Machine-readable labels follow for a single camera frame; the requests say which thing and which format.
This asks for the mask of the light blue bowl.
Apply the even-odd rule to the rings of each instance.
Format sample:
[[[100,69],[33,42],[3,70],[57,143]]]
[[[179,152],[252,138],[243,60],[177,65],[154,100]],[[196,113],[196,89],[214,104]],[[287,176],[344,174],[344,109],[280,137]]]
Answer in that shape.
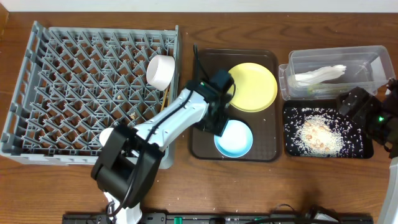
[[[239,158],[247,154],[251,150],[253,141],[251,129],[239,120],[229,120],[222,135],[214,135],[217,150],[230,158]]]

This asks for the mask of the white cup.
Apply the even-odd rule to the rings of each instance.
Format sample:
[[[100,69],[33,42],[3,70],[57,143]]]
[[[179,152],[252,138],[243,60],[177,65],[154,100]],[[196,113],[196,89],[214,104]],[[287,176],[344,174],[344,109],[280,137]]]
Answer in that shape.
[[[114,128],[106,128],[99,134],[99,142],[102,146],[105,146],[113,130]]]

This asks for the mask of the white napkin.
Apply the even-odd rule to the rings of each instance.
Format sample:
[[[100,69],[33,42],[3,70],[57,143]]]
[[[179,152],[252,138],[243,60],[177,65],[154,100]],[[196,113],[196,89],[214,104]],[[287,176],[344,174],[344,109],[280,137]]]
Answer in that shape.
[[[308,86],[318,84],[328,80],[334,80],[344,75],[346,71],[345,65],[334,65],[321,67],[311,72],[298,73],[294,78],[298,85]]]

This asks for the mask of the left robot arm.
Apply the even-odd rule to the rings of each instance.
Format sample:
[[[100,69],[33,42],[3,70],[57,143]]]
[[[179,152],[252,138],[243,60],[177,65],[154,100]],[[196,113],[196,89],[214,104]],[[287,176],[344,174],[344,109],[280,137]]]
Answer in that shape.
[[[100,133],[102,151],[91,178],[108,199],[111,223],[137,223],[140,203],[155,182],[166,148],[190,126],[222,135],[226,107],[235,94],[232,81],[190,80],[159,114],[133,128],[120,124]]]

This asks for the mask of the yellow plate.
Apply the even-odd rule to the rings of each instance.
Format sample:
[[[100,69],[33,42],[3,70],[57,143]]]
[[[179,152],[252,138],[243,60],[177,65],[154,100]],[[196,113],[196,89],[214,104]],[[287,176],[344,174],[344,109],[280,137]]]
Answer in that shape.
[[[277,96],[277,81],[266,67],[257,63],[240,63],[229,71],[234,79],[228,93],[233,95],[230,104],[238,110],[254,113],[262,111]]]

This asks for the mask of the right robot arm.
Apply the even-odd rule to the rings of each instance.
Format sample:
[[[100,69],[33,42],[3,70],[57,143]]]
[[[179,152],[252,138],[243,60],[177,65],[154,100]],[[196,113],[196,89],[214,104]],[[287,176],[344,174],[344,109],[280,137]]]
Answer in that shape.
[[[389,94],[384,101],[356,87],[339,95],[337,104],[340,114],[389,153],[389,184],[377,222],[392,224],[397,223],[397,80],[389,79],[386,87]]]

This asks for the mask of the pink bowl with rice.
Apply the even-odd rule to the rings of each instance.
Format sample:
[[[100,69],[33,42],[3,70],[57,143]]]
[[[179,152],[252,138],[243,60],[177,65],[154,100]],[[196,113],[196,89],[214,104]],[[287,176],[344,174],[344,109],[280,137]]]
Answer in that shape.
[[[175,59],[171,56],[156,55],[149,62],[146,71],[148,84],[163,91],[171,83],[175,71]]]

